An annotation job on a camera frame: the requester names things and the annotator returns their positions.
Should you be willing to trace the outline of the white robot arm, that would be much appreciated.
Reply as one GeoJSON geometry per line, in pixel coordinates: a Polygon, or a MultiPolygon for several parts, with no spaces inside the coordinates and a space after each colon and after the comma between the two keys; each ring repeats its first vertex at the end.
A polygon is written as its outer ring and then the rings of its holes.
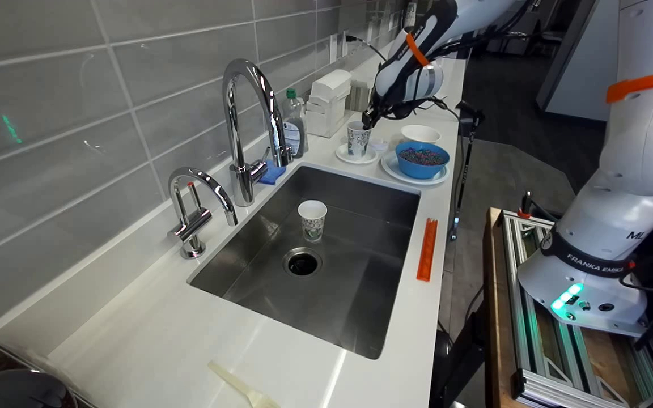
{"type": "MultiPolygon", "coordinates": [[[[499,30],[517,0],[433,0],[378,66],[362,125],[402,119],[433,101],[433,60],[499,30]]],[[[631,255],[653,232],[653,0],[619,0],[617,80],[605,91],[607,125],[598,168],[529,261],[521,288],[556,320],[639,338],[645,289],[631,285],[631,255]]]]}

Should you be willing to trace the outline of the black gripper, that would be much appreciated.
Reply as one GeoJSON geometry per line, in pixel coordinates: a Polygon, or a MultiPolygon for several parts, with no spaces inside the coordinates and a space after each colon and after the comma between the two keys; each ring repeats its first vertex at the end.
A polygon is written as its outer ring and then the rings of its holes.
{"type": "Polygon", "coordinates": [[[370,106],[362,110],[360,130],[370,132],[374,127],[374,122],[378,122],[381,117],[402,119],[407,113],[413,113],[415,108],[418,108],[415,101],[388,105],[388,101],[383,101],[378,98],[372,98],[370,106]]]}

